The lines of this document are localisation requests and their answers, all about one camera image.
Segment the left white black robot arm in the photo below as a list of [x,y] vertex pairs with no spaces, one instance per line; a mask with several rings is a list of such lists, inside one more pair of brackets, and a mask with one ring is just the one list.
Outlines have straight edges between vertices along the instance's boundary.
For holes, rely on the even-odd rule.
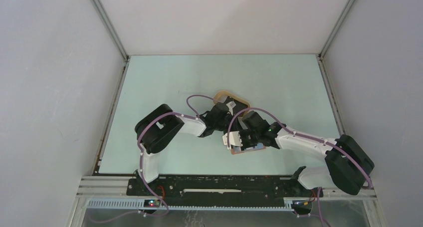
[[157,191],[159,153],[178,133],[207,137],[215,131],[227,129],[232,117],[233,106],[219,102],[210,111],[199,116],[177,113],[169,105],[162,104],[140,120],[134,128],[141,151],[139,190],[145,195],[152,195]]

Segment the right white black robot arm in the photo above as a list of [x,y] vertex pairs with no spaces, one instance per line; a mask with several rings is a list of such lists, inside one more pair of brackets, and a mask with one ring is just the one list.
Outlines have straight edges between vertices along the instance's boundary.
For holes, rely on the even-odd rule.
[[370,177],[375,165],[355,139],[342,134],[338,138],[324,138],[297,131],[277,118],[269,124],[252,108],[241,118],[245,129],[228,128],[228,146],[252,148],[258,144],[281,150],[297,151],[323,163],[322,166],[302,166],[290,182],[291,192],[303,196],[315,188],[337,187],[349,195],[357,195],[362,188],[372,189]]

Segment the brown leather card holder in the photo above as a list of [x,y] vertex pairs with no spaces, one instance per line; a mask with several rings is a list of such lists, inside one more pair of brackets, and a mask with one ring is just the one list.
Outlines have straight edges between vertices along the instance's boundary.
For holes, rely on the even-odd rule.
[[264,150],[264,149],[266,149],[266,147],[262,143],[258,143],[256,146],[248,147],[248,148],[242,148],[242,147],[239,147],[239,146],[232,146],[231,149],[230,149],[230,152],[231,152],[232,155],[235,155],[235,154],[248,153],[248,152],[252,152],[252,151]]

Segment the beige oval card tray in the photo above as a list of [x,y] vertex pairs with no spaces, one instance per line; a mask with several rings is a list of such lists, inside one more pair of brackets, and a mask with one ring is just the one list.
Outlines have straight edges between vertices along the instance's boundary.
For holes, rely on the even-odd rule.
[[249,102],[227,90],[219,90],[213,97],[213,103],[217,104],[218,102],[224,102],[226,100],[227,97],[230,97],[240,103],[243,103],[244,105],[246,105],[247,107],[251,107],[251,105],[249,104]]

